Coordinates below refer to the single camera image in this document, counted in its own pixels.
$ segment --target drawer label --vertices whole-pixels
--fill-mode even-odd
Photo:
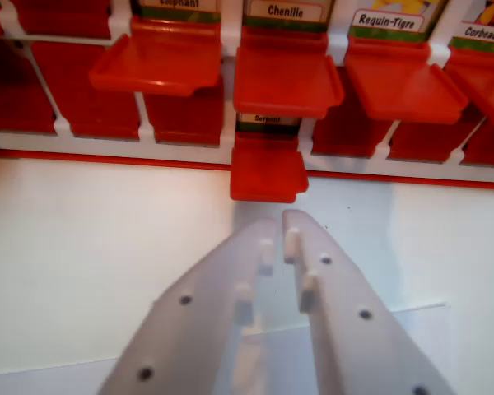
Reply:
[[[465,39],[491,41],[494,43],[494,27],[483,26],[477,23],[463,22],[456,37]]]
[[[260,114],[237,114],[236,131],[295,136],[300,128],[301,118],[278,117]]]
[[[245,0],[244,25],[324,32],[332,9],[333,0]]]
[[[319,4],[269,2],[253,0],[250,3],[251,16],[288,19],[291,21],[320,22],[322,6]]]
[[[426,40],[446,0],[357,0],[350,35],[418,43]]]
[[[359,10],[353,17],[354,26],[379,29],[419,31],[425,18],[420,15],[404,15],[397,12]]]

